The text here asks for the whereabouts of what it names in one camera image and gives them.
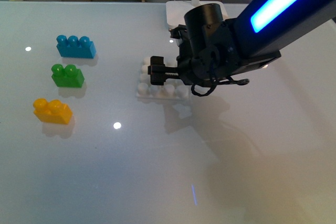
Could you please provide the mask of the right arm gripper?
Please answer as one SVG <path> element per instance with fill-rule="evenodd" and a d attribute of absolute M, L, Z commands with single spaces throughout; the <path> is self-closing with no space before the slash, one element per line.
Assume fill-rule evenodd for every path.
<path fill-rule="evenodd" d="M 179 25 L 170 31 L 179 42 L 176 67 L 167 67 L 164 58 L 152 56 L 148 74 L 152 85 L 161 86 L 167 79 L 180 79 L 187 86 L 214 88 L 219 85 L 236 84 L 232 78 L 236 69 L 236 49 L 225 43 L 213 42 L 214 25 L 203 25 L 200 33 L 192 37 L 191 30 Z"/>

